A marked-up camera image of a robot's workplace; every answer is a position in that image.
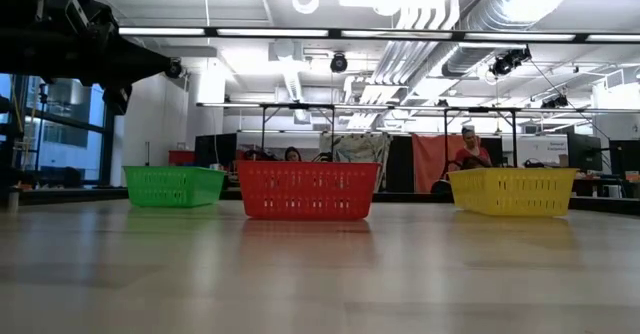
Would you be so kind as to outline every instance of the ceiling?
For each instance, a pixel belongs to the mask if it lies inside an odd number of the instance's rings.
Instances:
[[[109,4],[121,25],[130,26],[204,26],[207,24],[205,0],[98,0]],[[460,0],[460,8],[472,0]],[[211,26],[256,27],[317,27],[317,28],[389,28],[399,16],[378,15],[372,8],[340,6],[338,0],[320,0],[312,14],[301,14],[292,0],[208,0]],[[532,30],[540,31],[637,31],[640,29],[640,0],[564,0],[560,6],[539,21]],[[167,47],[215,47],[230,66],[233,78],[227,82],[227,92],[268,93],[285,85],[277,71],[264,69],[271,40],[237,39],[166,39],[139,41],[152,50]],[[387,47],[385,41],[303,40],[309,55],[309,70],[299,75],[303,87],[342,88],[347,75],[373,71]],[[333,52],[346,52],[350,71],[331,74],[329,62]],[[640,49],[627,45],[532,45],[535,66],[525,64],[510,76],[491,85],[484,80],[486,68],[477,67],[478,80],[463,80],[452,89],[457,104],[487,104],[496,97],[509,103],[526,101],[530,96],[549,90],[547,80],[567,84],[576,103],[587,103],[590,83],[603,78],[589,75],[608,65],[640,63]],[[185,58],[187,66],[197,70],[202,58]]]

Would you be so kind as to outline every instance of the desk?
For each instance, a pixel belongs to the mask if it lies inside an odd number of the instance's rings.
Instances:
[[[638,198],[638,183],[617,179],[575,179],[572,191],[582,197],[590,197],[594,191],[598,193],[598,197],[609,197],[608,185],[622,185],[624,198]]]

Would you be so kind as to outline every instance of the person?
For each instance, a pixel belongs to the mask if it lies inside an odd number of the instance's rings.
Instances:
[[[473,129],[463,128],[464,148],[458,150],[455,162],[461,169],[473,169],[491,166],[489,152],[478,144],[478,137]]]
[[[285,161],[302,161],[302,155],[298,149],[294,147],[288,147],[284,152],[284,160]]]

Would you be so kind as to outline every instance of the green basket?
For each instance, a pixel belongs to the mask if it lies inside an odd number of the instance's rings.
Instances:
[[[224,172],[196,167],[125,167],[129,200],[141,207],[193,208],[220,198]]]

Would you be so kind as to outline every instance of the red basket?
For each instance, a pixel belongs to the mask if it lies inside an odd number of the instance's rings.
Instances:
[[[259,219],[358,220],[369,215],[377,163],[240,161],[246,214]]]

